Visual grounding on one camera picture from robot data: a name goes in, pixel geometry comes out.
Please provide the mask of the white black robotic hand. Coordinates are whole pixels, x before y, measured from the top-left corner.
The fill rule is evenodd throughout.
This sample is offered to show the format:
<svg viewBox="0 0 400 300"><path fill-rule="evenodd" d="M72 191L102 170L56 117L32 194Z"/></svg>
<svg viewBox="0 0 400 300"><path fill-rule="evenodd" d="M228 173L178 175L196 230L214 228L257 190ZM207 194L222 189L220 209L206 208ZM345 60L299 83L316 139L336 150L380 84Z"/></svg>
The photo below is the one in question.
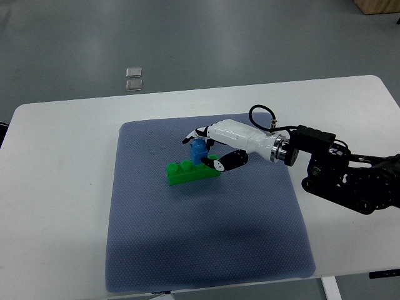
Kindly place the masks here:
<svg viewBox="0 0 400 300"><path fill-rule="evenodd" d="M285 145L288 140L278 133L265 133L260 129L225 119L210 126L200 127L190 132L182 141L202 138L206 141L206 147L210 148L214 143L220 143L234 148L219 159L202 158L201 162L211 169L220 172L230 171L241 167L248 162L248 154L258 153L265 160L275 163L285 160Z"/></svg>

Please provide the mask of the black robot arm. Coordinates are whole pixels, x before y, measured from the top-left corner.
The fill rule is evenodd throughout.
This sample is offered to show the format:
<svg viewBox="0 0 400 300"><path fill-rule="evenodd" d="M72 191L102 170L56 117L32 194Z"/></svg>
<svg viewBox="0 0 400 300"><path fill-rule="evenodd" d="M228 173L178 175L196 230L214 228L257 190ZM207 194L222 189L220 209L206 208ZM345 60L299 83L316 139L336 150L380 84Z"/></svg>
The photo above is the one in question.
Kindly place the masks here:
<svg viewBox="0 0 400 300"><path fill-rule="evenodd" d="M361 214L399 207L399 155L353 154L335 134L310 127L286 126L284 163L292 166L300 151L309 153L302 188L317 197Z"/></svg>

